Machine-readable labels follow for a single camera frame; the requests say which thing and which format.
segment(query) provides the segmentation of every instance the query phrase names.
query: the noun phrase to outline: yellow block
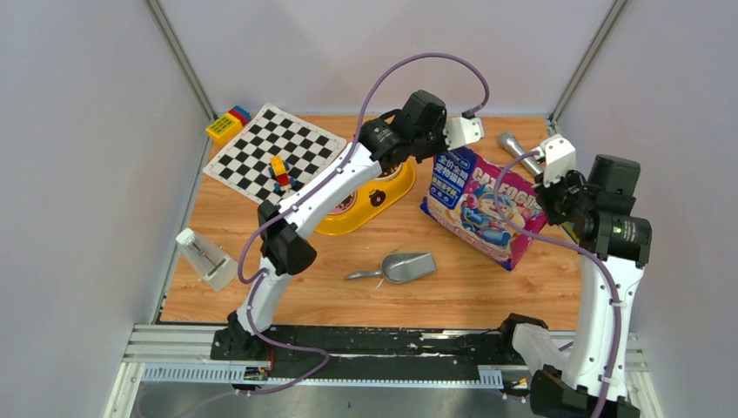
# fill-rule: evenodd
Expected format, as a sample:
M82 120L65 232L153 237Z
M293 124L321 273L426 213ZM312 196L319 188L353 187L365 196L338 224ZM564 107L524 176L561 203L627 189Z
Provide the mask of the yellow block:
M233 139L242 129L244 127L241 125L241 121L226 113L208 126L205 131L213 141L220 145L225 145L225 143Z
M274 170L274 177L287 173L285 162L282 161L282 158L280 158L279 155L272 157L272 170Z

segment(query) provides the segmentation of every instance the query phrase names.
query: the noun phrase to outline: metal frame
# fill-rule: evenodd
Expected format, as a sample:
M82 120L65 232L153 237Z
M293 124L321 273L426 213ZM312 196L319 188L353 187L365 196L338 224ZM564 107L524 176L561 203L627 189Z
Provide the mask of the metal frame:
M574 70L574 74L569 80L566 89L564 89L564 92L561 94L559 102L556 104L556 107L553 108L553 112L549 116L551 125L556 132L559 130L558 122L561 114L569 105L569 101L579 88L581 80L587 74L587 70L589 70L590 65L597 57L597 53L600 52L602 45L607 40L607 36L609 36L613 27L617 24L618 19L621 17L622 12L629 3L630 0L614 0L613 4L610 6L610 10L607 11L605 18L600 24L600 28L594 34L592 42L590 42L587 47L587 50L581 58L579 65L577 65L576 70Z
M189 192L189 198L187 199L186 206L184 207L184 214L182 214L182 223L179 225L179 231L184 230L190 223L190 217L192 216L192 210L195 208L195 200L198 198L198 191L200 185L203 182L203 171L202 167L207 163L208 156L210 156L210 150L212 148L212 139L208 138L203 141L203 149L200 152L198 159L198 166L195 172L192 174L191 187ZM174 271L177 269L177 263L179 261L179 250L174 239L171 241L171 257L169 259L169 266L166 269L164 275L164 283L157 299L157 308L154 309L150 323L156 323L164 304L166 302L166 294L169 292L169 286L171 284L171 278L174 276Z
M218 118L218 115L213 109L210 99L207 97L207 94L205 94L205 89L198 80L198 76L192 69L190 60L187 59L187 55L185 55L185 50L182 48L182 44L177 39L177 35L174 33L174 29L172 29L171 24L169 23L169 19L167 18L161 3L159 2L159 0L144 0L144 4L146 5L146 9L148 9L151 13L151 18L154 20L154 23L159 28L162 37L164 37L164 41L166 42L166 45L169 47L169 50L174 56L174 60L177 61L179 69L182 71L187 84L190 86L192 93L195 95L195 99L198 101L200 109L203 111L205 117L208 118L208 120L215 120L216 118Z
M267 367L269 361L214 361L210 359L212 337L217 326L137 325L133 328L115 386L105 410L105 417L127 418L131 415L142 382L179 381L191 383L242 383L247 367ZM424 334L427 339L449 339L483 330L446 330L441 334ZM574 340L570 331L551 332L562 346ZM628 336L626 378L631 401L643 418L663 418L654 394L640 342L635 334ZM300 385L339 387L394 388L499 388L501 382L517 379L527 367L498 364L479 366L477 381L367 381L350 379L307 379ZM283 384L287 379L271 379L259 384Z

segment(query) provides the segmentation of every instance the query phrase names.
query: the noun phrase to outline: metal scoop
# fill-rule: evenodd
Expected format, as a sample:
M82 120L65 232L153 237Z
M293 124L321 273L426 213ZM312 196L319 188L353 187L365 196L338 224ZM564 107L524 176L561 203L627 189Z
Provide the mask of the metal scoop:
M435 271L436 263L430 253L396 253L382 260L381 270L351 273L346 280L384 276L392 283L407 283Z

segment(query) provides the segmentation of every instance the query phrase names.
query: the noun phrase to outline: cat food bag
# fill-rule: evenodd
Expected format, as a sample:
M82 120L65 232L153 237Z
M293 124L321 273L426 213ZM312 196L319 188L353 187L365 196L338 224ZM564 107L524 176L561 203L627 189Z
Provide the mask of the cat food bag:
M540 232L546 215L535 201L533 184L509 172L500 186L500 209L493 187L502 167L462 147L433 159L433 177L420 208L466 243L513 270L532 240L519 235L506 217L527 231Z

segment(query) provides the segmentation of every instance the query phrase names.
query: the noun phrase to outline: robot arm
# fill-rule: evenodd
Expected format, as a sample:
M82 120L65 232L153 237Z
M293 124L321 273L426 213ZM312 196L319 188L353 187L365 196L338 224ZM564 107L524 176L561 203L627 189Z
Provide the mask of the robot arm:
M484 136L478 118L449 118L446 106L426 91L416 91L401 110L390 111L362 126L359 143L346 149L313 181L275 206L269 202L258 208L259 224L279 215L287 208L292 212L266 228L262 234L260 268L266 270L261 286L249 307L246 298L236 311L238 324L246 334L254 334L246 319L251 309L255 328L264 331L272 324L279 299L295 274L303 272L315 260L316 252L307 238L318 223L346 196L363 184L376 179L384 170L400 164L413 155L424 158L450 151L478 141ZM348 163L339 168L344 159ZM299 207L295 203L336 172Z
M594 253L612 274L620 302L613 303L601 269L582 257L581 306L568 358L554 345L542 321L511 315L503 324L503 329L513 331L513 349L534 373L531 409L541 416L588 417L607 382L601 416L637 417L638 409L627 403L624 359L631 306L651 242L648 221L630 216L641 168L633 161L598 155L585 180L576 171L574 147L561 135L546 139L533 151L546 162L535 180L536 200L548 223L574 224L579 246ZM610 349L616 334L619 349L612 362ZM604 370L610 365L613 372L608 379Z

